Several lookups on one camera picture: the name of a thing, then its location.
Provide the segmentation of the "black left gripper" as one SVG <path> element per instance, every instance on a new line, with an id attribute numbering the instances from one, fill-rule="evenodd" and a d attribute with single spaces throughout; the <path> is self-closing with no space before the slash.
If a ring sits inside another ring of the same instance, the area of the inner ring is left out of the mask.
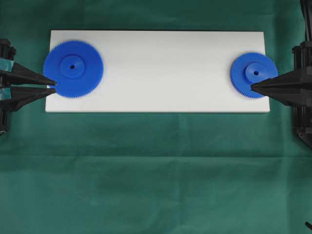
<path id="1" fill-rule="evenodd" d="M 56 82 L 14 62 L 16 49 L 8 39 L 0 39 L 0 132 L 8 131 L 8 111 L 15 112 L 33 101 L 56 93 L 53 88 L 8 85 L 56 85 Z"/>

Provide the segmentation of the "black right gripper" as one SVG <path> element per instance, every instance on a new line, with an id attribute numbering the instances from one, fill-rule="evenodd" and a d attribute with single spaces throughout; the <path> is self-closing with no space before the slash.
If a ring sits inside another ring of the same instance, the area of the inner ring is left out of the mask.
<path id="1" fill-rule="evenodd" d="M 312 126 L 312 42 L 304 41 L 292 49 L 294 69 L 275 78 L 254 83 L 251 90 L 294 107 L 296 127 Z M 298 88 L 258 87 L 297 84 Z"/>

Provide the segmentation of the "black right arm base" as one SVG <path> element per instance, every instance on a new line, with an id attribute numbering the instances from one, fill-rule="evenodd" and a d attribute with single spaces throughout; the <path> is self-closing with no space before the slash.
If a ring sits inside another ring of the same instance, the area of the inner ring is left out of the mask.
<path id="1" fill-rule="evenodd" d="M 298 137 L 311 148 L 312 147 L 312 128 L 311 127 L 295 127 L 294 129 Z"/>

